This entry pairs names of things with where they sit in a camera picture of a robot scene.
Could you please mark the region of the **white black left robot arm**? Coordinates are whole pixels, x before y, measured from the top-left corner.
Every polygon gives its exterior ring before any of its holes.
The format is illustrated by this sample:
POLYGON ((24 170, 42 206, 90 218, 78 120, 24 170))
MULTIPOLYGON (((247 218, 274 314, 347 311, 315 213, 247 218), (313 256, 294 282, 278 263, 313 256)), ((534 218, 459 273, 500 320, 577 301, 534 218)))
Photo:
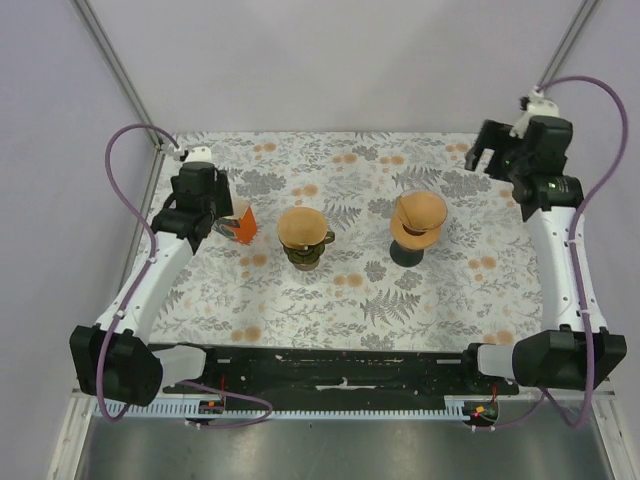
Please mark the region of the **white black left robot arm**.
POLYGON ((178 274, 214 222, 233 212, 227 173, 209 162, 184 163, 171 187, 147 227, 150 248, 144 261, 95 324, 76 327, 70 337, 80 389, 101 406, 107 401, 147 406, 163 388, 183 380, 202 393, 220 381, 220 368, 199 347, 149 347, 153 324, 178 274))

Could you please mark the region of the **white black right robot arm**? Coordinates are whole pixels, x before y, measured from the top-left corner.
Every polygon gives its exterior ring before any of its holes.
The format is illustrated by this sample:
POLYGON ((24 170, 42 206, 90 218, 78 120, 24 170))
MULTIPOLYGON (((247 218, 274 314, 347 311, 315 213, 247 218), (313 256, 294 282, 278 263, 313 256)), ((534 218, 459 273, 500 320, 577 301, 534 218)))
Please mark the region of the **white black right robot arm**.
POLYGON ((523 137, 510 131, 508 124, 485 121, 465 167, 475 170, 490 150, 486 174, 513 186, 536 253, 543 330, 512 346, 471 345, 476 359, 458 368, 459 384, 473 394, 483 392, 494 377, 548 389, 598 387, 625 358, 627 344, 610 333, 600 312, 584 249, 582 186, 563 172, 572 124, 534 116, 523 137))

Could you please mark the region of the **round bamboo dripper holder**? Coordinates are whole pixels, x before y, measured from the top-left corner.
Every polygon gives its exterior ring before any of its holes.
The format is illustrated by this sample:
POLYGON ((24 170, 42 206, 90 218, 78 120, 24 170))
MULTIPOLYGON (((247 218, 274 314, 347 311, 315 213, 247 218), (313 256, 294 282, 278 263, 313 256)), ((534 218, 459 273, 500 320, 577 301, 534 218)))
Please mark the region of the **round bamboo dripper holder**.
POLYGON ((401 247, 417 251, 433 246, 441 236, 442 227, 439 226, 424 232, 411 233, 399 217, 393 216, 390 221, 390 231, 393 239, 401 247))

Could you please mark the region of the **dark green glass jar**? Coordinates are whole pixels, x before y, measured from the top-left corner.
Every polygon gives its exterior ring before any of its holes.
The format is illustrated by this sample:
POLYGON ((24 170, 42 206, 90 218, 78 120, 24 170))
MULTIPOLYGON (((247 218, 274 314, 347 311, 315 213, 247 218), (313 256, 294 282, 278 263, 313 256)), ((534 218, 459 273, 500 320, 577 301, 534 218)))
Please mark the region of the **dark green glass jar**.
POLYGON ((283 251, 287 259, 289 260, 289 262, 294 266, 295 262, 321 258, 321 256, 325 252, 326 246, 328 244, 333 243, 334 241, 335 241, 335 233, 329 230, 326 233, 324 239, 316 245, 296 247, 296 248, 283 246, 283 251))

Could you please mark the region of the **single brown paper coffee filter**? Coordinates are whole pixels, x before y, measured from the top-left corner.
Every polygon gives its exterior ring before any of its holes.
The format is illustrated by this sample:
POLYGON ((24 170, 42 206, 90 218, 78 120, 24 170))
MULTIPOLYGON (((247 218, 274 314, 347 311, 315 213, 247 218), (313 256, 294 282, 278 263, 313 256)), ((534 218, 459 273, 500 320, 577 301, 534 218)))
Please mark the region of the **single brown paper coffee filter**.
POLYGON ((447 214, 444 200, 431 191, 405 191, 396 200, 395 215, 404 226, 415 231, 439 228, 447 214))

